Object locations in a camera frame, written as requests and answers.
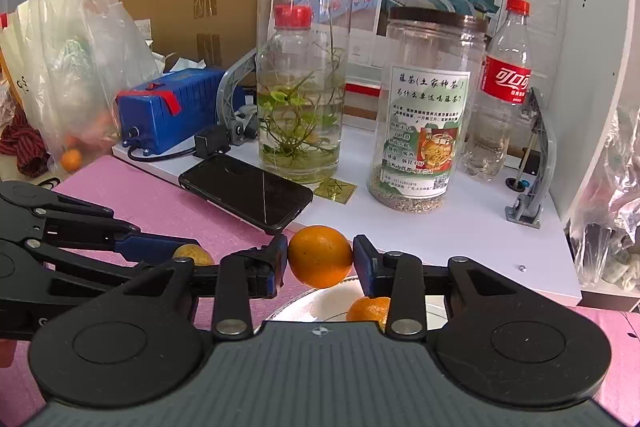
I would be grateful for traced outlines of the yellow-brown small fruit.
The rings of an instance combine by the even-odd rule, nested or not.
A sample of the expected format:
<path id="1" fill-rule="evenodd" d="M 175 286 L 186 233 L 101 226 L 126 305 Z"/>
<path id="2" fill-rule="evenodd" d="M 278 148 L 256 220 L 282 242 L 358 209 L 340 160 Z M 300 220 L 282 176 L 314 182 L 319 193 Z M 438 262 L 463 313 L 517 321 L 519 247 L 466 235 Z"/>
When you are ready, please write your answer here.
<path id="1" fill-rule="evenodd" d="M 174 259 L 192 259 L 196 267 L 211 267 L 215 264 L 209 252 L 196 244 L 183 244 L 179 246 L 172 257 Z"/>

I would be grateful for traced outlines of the clear plastic bag fruits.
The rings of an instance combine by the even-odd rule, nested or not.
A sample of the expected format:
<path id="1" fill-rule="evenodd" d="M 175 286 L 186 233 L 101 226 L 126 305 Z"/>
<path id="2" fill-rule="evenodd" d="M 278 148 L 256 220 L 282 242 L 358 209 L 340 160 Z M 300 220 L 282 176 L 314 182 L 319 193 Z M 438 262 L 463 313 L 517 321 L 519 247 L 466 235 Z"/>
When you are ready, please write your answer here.
<path id="1" fill-rule="evenodd" d="M 140 29 L 119 0 L 26 0 L 16 11 L 29 124 L 57 166 L 120 139 L 119 92 L 160 77 Z"/>

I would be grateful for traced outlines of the red knitted cloth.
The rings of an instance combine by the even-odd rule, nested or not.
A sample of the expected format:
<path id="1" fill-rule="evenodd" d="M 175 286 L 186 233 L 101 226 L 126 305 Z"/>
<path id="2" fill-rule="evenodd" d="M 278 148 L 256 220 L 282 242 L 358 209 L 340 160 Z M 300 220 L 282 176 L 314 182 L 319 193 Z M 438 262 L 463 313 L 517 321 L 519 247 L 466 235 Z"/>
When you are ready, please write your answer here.
<path id="1" fill-rule="evenodd" d="M 17 106 L 11 122 L 1 132 L 0 152 L 16 158 L 16 168 L 27 178 L 38 178 L 48 171 L 50 155 L 38 130 L 33 128 L 24 109 Z"/>

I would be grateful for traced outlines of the crumpled plastic bag shelf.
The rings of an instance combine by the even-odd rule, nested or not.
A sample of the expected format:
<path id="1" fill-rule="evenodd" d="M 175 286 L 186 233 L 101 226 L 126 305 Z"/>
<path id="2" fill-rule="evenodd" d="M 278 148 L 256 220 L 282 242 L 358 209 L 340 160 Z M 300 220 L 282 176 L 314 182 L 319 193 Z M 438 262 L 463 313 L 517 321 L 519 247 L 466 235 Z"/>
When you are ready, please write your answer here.
<path id="1" fill-rule="evenodd" d="M 639 107 L 616 108 L 600 157 L 568 225 L 586 287 L 639 287 Z"/>

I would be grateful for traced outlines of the large orange tangerine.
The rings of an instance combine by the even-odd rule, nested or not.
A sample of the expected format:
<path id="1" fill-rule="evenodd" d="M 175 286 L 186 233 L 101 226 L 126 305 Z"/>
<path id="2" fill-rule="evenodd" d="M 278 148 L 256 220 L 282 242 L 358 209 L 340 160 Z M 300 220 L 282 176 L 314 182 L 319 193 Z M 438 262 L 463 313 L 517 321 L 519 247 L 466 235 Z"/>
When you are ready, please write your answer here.
<path id="1" fill-rule="evenodd" d="M 390 297 L 361 297 L 355 300 L 346 313 L 349 322 L 375 322 L 381 331 L 386 329 Z"/>

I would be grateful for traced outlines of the white paper shopping bag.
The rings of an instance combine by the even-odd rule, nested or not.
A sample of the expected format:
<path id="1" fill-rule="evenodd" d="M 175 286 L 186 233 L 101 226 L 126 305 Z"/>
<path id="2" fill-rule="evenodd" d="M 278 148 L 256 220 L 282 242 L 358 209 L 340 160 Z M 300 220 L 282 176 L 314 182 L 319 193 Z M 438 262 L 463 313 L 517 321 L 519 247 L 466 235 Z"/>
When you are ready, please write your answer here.
<path id="1" fill-rule="evenodd" d="M 6 18 L 8 24 L 1 31 L 1 49 L 17 98 L 28 121 L 38 121 L 36 82 L 30 46 L 25 39 L 25 29 L 17 12 Z"/>

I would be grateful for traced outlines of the white round plate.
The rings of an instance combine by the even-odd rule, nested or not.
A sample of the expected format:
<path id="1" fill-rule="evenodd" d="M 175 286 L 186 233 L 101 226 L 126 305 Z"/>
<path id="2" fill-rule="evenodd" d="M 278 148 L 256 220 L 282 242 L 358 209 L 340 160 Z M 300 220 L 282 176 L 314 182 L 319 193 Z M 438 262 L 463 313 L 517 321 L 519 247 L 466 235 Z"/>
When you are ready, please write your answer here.
<path id="1" fill-rule="evenodd" d="M 277 309 L 267 321 L 345 322 L 350 306 L 363 296 L 358 277 L 346 279 L 330 288 L 311 289 Z"/>

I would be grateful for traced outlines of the black smartphone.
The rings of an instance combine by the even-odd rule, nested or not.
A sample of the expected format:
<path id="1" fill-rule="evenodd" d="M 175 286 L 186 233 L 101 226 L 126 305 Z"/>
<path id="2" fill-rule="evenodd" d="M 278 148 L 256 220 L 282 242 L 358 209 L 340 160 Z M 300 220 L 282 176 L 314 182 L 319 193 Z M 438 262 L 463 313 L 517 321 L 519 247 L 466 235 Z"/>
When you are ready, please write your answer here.
<path id="1" fill-rule="evenodd" d="M 309 187 L 227 154 L 181 173 L 179 185 L 269 235 L 282 232 L 314 198 Z"/>

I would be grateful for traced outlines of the plastic jar with label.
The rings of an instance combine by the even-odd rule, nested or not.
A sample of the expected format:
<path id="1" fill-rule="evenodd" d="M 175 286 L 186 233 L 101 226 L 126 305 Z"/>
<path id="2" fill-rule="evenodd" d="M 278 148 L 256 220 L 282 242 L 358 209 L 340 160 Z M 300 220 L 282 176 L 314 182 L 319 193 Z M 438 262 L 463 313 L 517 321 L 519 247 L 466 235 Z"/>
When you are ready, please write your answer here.
<path id="1" fill-rule="evenodd" d="M 424 213 L 445 200 L 480 83 L 486 20 L 394 6 L 367 187 L 388 208 Z"/>

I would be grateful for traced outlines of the gold sticker label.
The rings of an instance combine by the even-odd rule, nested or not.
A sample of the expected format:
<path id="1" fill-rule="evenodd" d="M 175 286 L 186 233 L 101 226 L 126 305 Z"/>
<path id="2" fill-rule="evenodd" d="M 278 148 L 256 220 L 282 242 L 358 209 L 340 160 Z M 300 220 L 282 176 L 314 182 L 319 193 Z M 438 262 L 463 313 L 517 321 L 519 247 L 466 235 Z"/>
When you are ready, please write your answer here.
<path id="1" fill-rule="evenodd" d="M 339 204 L 346 205 L 356 190 L 357 187 L 355 184 L 337 180 L 335 178 L 329 178 L 323 180 L 314 189 L 314 195 L 330 200 L 331 202 L 338 202 Z"/>

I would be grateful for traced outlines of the red cap clear bottle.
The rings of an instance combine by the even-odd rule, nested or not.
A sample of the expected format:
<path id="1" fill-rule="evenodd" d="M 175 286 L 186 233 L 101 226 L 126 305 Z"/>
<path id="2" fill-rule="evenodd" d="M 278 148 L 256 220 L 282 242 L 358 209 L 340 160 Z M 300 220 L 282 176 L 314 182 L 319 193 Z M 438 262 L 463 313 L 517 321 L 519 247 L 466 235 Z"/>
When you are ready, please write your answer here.
<path id="1" fill-rule="evenodd" d="M 279 72 L 303 69 L 312 43 L 312 11 L 308 5 L 278 4 L 273 8 L 272 53 Z"/>

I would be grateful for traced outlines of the glass vase with plant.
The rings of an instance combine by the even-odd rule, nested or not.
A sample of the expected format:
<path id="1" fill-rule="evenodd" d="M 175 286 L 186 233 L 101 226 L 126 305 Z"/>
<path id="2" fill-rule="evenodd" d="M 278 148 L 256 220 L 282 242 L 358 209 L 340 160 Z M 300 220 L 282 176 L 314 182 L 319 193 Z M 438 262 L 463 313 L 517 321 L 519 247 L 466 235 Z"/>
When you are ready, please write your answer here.
<path id="1" fill-rule="evenodd" d="M 336 173 L 352 0 L 258 0 L 258 152 L 303 184 Z"/>

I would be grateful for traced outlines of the grey bracket right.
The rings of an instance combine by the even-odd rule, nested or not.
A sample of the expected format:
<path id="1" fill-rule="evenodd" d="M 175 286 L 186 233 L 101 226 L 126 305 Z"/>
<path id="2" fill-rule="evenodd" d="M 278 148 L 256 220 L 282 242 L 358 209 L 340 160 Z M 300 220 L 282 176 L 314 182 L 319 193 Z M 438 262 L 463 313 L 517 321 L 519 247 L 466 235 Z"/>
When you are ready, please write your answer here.
<path id="1" fill-rule="evenodd" d="M 506 220 L 539 229 L 544 198 L 548 195 L 556 165 L 556 140 L 537 88 L 529 90 L 521 115 L 530 124 L 529 141 L 518 166 L 518 174 L 506 178 L 506 186 L 518 193 L 506 206 Z"/>

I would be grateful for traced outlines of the grey bracket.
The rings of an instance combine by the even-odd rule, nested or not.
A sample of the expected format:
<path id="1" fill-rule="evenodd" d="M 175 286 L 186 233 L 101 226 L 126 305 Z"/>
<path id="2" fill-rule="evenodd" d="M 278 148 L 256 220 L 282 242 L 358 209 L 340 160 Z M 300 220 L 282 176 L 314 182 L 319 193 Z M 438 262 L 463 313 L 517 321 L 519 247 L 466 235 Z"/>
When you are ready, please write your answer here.
<path id="1" fill-rule="evenodd" d="M 506 220 L 539 229 L 544 198 L 548 195 L 556 165 L 556 140 L 537 88 L 529 90 L 521 115 L 530 124 L 529 141 L 518 166 L 518 174 L 506 178 L 506 186 L 518 193 L 506 206 Z"/>
<path id="2" fill-rule="evenodd" d="M 227 131 L 231 145 L 240 146 L 255 140 L 259 118 L 257 105 L 245 101 L 241 82 L 256 70 L 256 50 L 252 49 L 222 75 L 216 95 L 217 122 Z"/>

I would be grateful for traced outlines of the grey bracket left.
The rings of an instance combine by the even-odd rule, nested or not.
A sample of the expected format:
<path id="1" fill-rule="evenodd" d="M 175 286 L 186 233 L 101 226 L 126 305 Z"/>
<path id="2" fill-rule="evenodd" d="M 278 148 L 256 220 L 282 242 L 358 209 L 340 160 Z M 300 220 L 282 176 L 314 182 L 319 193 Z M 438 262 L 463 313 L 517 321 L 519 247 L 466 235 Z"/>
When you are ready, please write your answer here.
<path id="1" fill-rule="evenodd" d="M 240 146 L 255 140 L 259 118 L 257 105 L 245 101 L 241 82 L 256 70 L 256 50 L 252 49 L 222 75 L 216 95 L 217 122 L 227 131 L 231 145 Z"/>

